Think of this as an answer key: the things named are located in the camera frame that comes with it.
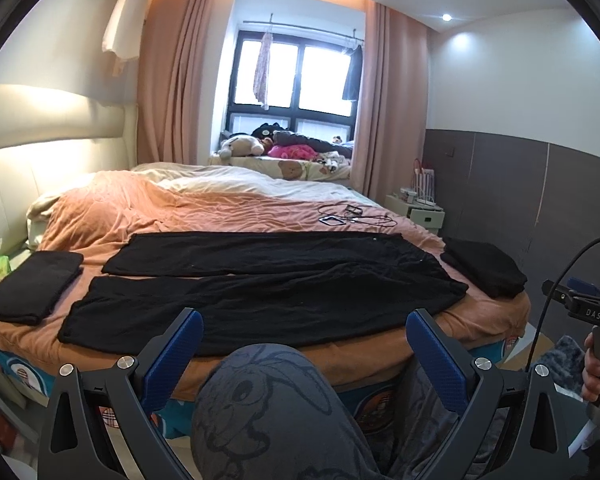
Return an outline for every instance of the hand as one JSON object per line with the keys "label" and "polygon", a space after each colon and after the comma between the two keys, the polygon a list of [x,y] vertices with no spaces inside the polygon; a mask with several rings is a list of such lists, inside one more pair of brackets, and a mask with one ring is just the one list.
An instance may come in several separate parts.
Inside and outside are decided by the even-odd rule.
{"label": "hand", "polygon": [[587,336],[584,346],[587,352],[584,355],[584,370],[582,371],[584,379],[582,398],[589,402],[595,402],[600,395],[600,361],[593,355],[593,334]]}

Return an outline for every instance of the pink curtain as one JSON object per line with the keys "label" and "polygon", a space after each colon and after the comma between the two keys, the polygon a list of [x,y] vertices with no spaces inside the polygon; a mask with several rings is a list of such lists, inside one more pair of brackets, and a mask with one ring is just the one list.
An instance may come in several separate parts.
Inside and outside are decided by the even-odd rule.
{"label": "pink curtain", "polygon": [[429,88],[427,27],[375,2],[366,7],[365,54],[351,183],[384,203],[411,184],[422,156]]}
{"label": "pink curtain", "polygon": [[195,164],[211,0],[152,0],[138,74],[138,163]]}

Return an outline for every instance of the nightstand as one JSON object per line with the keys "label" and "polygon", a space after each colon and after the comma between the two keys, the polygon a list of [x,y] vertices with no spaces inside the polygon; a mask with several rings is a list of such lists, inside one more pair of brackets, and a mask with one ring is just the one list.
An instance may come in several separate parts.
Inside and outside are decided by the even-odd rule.
{"label": "nightstand", "polygon": [[414,224],[421,225],[435,235],[442,227],[445,220],[445,211],[440,206],[430,206],[419,202],[407,204],[404,200],[393,195],[384,198],[384,207],[389,211],[406,216]]}

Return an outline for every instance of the window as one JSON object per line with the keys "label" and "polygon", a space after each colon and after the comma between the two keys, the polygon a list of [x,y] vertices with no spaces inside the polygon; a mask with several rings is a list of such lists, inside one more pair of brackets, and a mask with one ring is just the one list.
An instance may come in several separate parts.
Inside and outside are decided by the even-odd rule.
{"label": "window", "polygon": [[342,46],[274,34],[269,65],[269,110],[253,95],[262,32],[241,31],[235,49],[226,129],[250,134],[262,123],[308,137],[351,140],[358,103],[343,101],[350,57]]}

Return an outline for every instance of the pink plush toy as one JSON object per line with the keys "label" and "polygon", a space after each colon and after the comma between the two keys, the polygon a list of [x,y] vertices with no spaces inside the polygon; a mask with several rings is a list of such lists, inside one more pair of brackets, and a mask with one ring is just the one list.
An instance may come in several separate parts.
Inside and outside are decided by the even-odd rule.
{"label": "pink plush toy", "polygon": [[306,144],[293,146],[274,146],[267,154],[273,158],[291,158],[293,160],[314,160],[318,153]]}

